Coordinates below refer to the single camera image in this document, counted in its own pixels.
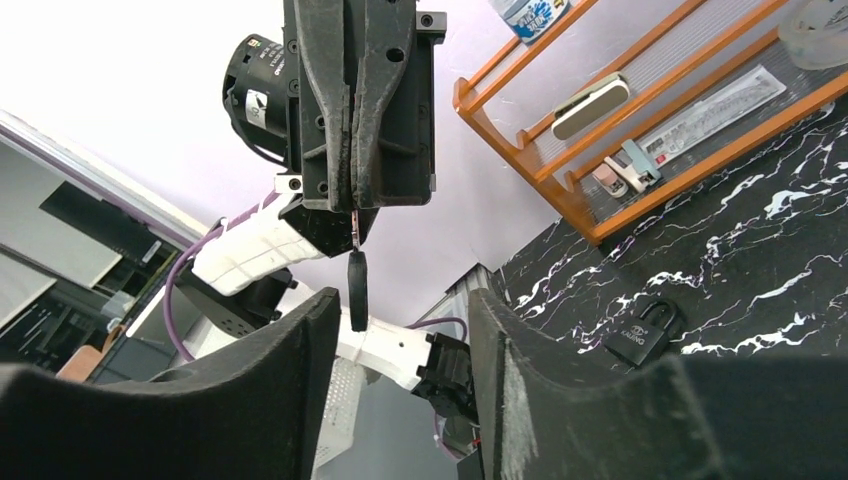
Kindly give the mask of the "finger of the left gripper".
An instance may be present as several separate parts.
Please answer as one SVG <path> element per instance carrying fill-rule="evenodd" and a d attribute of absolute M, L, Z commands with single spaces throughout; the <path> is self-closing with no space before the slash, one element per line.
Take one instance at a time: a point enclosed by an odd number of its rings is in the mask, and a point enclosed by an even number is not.
<path fill-rule="evenodd" d="M 379 205 L 375 190 L 382 117 L 407 65 L 416 3 L 365 1 L 363 7 L 363 52 L 355 93 L 351 189 L 356 208 L 373 209 Z"/>
<path fill-rule="evenodd" d="M 306 205 L 312 209 L 351 212 L 350 87 L 345 83 L 345 13 L 342 1 L 296 1 L 300 64 L 313 103 L 302 102 L 306 122 L 322 117 L 324 139 L 309 133 L 301 148 L 312 185 Z"/>

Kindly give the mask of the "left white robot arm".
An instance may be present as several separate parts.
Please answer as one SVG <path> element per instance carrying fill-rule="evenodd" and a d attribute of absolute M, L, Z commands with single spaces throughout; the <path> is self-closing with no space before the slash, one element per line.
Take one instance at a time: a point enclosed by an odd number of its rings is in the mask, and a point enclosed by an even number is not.
<path fill-rule="evenodd" d="M 369 314 L 363 243 L 378 213 L 436 189 L 434 50 L 443 12 L 413 1 L 289 1 L 283 39 L 246 36 L 225 68 L 230 126 L 278 171 L 273 192 L 185 251 L 181 290 L 233 337 L 279 318 L 295 264 L 348 259 L 336 353 L 392 379 L 444 418 L 479 420 L 465 340 Z"/>

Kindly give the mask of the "black padlock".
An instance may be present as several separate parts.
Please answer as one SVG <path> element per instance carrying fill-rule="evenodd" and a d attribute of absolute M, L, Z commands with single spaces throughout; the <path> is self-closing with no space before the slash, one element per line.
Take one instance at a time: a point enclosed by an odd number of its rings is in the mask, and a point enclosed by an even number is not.
<path fill-rule="evenodd" d="M 666 298 L 655 298 L 636 316 L 625 320 L 604 341 L 603 347 L 632 368 L 658 359 L 685 323 L 679 307 Z"/>

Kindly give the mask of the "black padlock key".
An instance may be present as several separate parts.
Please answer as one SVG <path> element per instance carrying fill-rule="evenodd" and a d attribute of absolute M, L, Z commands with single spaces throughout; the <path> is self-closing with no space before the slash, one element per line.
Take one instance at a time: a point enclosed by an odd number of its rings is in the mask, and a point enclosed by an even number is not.
<path fill-rule="evenodd" d="M 361 250 L 359 212 L 351 213 L 352 250 L 348 261 L 348 291 L 351 329 L 363 332 L 368 327 L 367 260 Z"/>

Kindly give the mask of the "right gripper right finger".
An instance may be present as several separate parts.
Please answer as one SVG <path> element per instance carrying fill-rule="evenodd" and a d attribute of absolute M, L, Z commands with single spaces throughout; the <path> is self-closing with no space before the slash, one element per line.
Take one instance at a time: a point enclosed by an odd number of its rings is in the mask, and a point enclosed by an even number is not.
<path fill-rule="evenodd" d="M 626 374 L 469 298 L 488 479 L 843 479 L 847 360 L 667 355 Z"/>

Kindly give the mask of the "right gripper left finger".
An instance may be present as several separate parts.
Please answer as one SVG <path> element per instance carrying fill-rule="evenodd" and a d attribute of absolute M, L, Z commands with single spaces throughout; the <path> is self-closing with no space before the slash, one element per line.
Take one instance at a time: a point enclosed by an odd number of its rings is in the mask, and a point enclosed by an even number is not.
<path fill-rule="evenodd" d="M 5 479 L 308 479 L 340 326 L 325 288 L 153 378 L 107 385 L 1 368 Z"/>

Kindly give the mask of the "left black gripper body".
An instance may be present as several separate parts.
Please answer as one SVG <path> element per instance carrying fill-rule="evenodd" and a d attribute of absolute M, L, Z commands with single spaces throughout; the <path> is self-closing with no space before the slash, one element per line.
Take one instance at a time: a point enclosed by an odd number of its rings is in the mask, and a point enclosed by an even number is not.
<path fill-rule="evenodd" d="M 447 16 L 414 1 L 289 1 L 284 38 L 245 37 L 222 103 L 239 138 L 283 170 L 292 227 L 322 257 L 364 241 L 383 208 L 436 188 L 434 51 Z"/>

